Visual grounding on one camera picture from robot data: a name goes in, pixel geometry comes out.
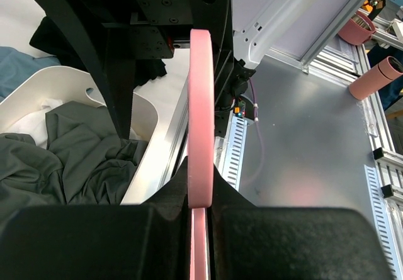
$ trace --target dark blue fabric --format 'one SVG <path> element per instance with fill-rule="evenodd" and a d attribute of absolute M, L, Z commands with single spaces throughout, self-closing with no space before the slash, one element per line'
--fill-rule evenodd
<path fill-rule="evenodd" d="M 371 67 L 377 65 L 384 58 L 389 55 L 395 57 L 400 63 L 403 64 L 403 52 L 393 47 L 387 49 L 381 48 L 379 45 L 375 45 L 370 52 L 368 52 L 368 59 Z M 403 89 L 403 76 L 398 77 L 396 80 L 386 85 L 379 90 L 380 100 L 382 102 L 383 110 L 391 107 L 401 97 L 400 91 Z"/>
<path fill-rule="evenodd" d="M 33 58 L 11 47 L 0 47 L 0 101 L 40 69 L 60 65 L 55 57 Z"/>

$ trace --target pink bottle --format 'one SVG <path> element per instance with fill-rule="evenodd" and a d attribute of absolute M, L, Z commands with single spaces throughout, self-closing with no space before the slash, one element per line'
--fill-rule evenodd
<path fill-rule="evenodd" d="M 348 89 L 356 99 L 362 100 L 401 75 L 403 65 L 396 58 L 387 57 L 352 82 Z"/>

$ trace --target pink strip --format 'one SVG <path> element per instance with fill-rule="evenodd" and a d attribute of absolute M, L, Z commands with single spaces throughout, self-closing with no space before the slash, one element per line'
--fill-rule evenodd
<path fill-rule="evenodd" d="M 192 208 L 190 279 L 208 279 L 206 210 L 213 198 L 214 76 L 210 33 L 190 33 L 188 202 Z"/>

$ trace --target pink object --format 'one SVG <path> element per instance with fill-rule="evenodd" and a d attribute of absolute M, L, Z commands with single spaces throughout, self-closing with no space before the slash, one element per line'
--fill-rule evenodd
<path fill-rule="evenodd" d="M 355 23 L 353 19 L 349 19 L 339 31 L 338 35 L 340 38 L 350 44 L 361 45 L 367 42 L 371 38 L 372 34 L 375 33 L 375 25 L 362 12 L 357 11 L 356 14 L 365 20 L 365 22 L 370 26 L 371 30 L 366 30 L 364 27 L 361 27 Z"/>
<path fill-rule="evenodd" d="M 207 30 L 190 32 L 188 75 L 188 202 L 191 212 L 190 279 L 208 279 L 206 211 L 213 199 L 214 76 Z"/>
<path fill-rule="evenodd" d="M 352 82 L 348 89 L 356 99 L 362 100 L 401 75 L 403 65 L 395 58 L 387 57 Z"/>

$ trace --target green fabric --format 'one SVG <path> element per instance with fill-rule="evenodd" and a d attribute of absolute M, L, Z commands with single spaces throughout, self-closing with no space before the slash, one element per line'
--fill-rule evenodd
<path fill-rule="evenodd" d="M 48 112 L 46 126 L 47 150 L 29 135 L 0 135 L 3 226 L 25 206 L 119 204 L 147 148 L 119 138 L 105 107 L 70 102 Z"/>

